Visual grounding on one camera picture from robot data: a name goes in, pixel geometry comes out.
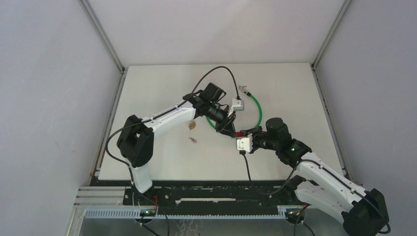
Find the brass padlock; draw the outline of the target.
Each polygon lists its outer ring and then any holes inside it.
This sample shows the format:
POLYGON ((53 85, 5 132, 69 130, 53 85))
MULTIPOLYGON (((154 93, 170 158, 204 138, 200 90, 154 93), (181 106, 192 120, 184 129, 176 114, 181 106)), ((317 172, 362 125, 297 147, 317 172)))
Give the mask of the brass padlock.
POLYGON ((189 122, 189 124, 188 124, 188 128, 189 128, 189 130, 194 129, 195 127, 196 127, 196 123, 195 123, 195 121, 191 120, 191 121, 189 122))

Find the red cable lock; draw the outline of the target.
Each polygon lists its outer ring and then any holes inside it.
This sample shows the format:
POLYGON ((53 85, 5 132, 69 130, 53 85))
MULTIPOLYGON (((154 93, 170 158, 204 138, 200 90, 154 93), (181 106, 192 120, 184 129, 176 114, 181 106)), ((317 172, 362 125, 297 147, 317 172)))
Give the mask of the red cable lock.
POLYGON ((249 129, 249 130, 241 130, 236 133, 236 137, 248 137, 249 135, 260 135, 267 133, 261 129, 249 129))

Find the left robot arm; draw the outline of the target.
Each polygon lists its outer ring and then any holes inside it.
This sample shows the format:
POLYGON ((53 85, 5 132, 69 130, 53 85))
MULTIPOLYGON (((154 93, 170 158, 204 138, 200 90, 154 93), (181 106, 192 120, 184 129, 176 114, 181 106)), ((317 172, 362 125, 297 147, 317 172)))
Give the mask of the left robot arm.
POLYGON ((226 92, 209 83, 205 89, 185 95, 175 106, 160 114, 138 118, 131 115, 120 131, 117 147, 125 158, 131 184, 136 189, 135 199, 142 205, 148 205, 154 198, 152 180, 148 162, 153 156, 154 140, 171 128, 192 121, 198 117, 207 117, 215 122, 215 131, 231 138, 236 137, 234 121, 236 112, 244 110, 244 101, 237 96, 230 105, 222 108, 219 101, 226 92))

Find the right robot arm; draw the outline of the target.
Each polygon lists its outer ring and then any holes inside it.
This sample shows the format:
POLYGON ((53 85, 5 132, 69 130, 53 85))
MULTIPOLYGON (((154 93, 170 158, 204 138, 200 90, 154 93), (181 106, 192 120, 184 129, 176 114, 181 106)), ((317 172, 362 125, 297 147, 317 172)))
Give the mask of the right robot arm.
POLYGON ((292 138, 281 118, 266 121, 266 130, 256 127, 237 132, 237 150, 253 154, 258 149, 272 150, 292 168, 285 183, 295 185, 284 191, 286 202, 300 201, 318 208, 342 224, 350 236, 389 234, 389 215, 384 195, 355 184, 325 164, 305 143, 292 138))

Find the green lock keys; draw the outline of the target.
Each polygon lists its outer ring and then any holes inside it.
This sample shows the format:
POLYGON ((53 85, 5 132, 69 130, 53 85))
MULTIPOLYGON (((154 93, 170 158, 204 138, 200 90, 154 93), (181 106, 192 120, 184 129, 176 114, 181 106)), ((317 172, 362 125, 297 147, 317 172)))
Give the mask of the green lock keys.
POLYGON ((240 90, 240 91, 242 91, 243 93, 247 93, 246 86, 241 86, 241 85, 239 85, 239 86, 238 86, 238 88, 239 88, 239 90, 240 90))

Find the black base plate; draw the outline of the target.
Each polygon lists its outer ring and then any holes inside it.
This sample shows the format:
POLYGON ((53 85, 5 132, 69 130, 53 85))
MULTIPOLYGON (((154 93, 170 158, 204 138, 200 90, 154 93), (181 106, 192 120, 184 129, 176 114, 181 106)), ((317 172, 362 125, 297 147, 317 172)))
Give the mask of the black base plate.
POLYGON ((92 187, 121 187, 122 205, 139 217, 175 218, 286 218, 302 208, 294 190, 300 178, 284 180, 167 181, 155 180, 143 194, 134 193, 128 180, 99 180, 92 187))

